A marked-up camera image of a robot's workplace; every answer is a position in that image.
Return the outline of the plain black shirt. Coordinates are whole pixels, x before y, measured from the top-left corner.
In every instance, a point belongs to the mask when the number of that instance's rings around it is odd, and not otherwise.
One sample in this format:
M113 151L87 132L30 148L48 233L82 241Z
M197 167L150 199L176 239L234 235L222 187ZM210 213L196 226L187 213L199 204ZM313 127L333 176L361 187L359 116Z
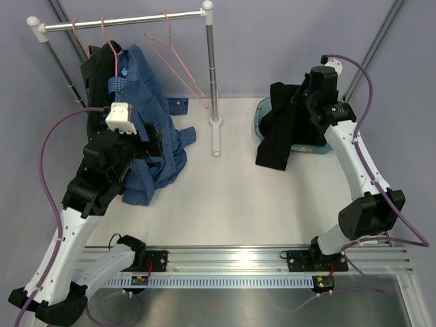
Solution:
M292 103L298 88L298 85L282 82L270 85L272 108L260 121L264 139L257 148L256 165L284 171L292 145L326 145L324 135L311 122L310 114Z

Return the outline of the blue checked shirt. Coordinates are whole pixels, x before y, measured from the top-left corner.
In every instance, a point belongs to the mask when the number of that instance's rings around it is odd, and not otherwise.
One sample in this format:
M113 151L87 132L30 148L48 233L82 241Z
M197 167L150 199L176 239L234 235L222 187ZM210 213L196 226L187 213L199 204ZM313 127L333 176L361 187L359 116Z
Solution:
M125 177L122 201L147 206L155 190L172 184L187 163L185 148L196 141L196 130L177 130L172 117L187 114L188 99L169 98L137 45L122 50L118 76L109 79L108 90L116 102L133 107L131 122L149 145L143 159L134 160Z

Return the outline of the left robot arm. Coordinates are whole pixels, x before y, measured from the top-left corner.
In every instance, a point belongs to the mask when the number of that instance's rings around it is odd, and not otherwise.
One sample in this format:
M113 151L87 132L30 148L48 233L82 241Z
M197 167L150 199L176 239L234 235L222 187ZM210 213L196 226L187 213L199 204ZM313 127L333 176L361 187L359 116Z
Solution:
M76 176L69 182L57 210L57 231L34 277L15 289L9 302L30 311L48 325L72 326L89 299L117 273L152 268L146 245L133 236L122 236L111 250L75 274L78 259L109 204L124 187L124 178L135 159L161 155L162 135L145 123L147 141L119 129L96 133L83 149Z

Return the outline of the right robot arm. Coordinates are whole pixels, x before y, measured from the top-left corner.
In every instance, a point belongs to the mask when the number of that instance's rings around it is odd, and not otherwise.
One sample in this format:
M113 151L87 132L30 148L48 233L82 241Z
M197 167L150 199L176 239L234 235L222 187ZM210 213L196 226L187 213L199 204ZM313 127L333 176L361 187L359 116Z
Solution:
M332 147L347 179L352 201L338 214L338 223L316 236L304 256L289 259L289 269L328 272L346 271L342 249L368 236L391 231L405 204L401 190L392 190L378 172L356 130L356 115L346 102L338 101L337 80L342 65L338 61L315 66L305 75L293 101L304 108L312 124Z

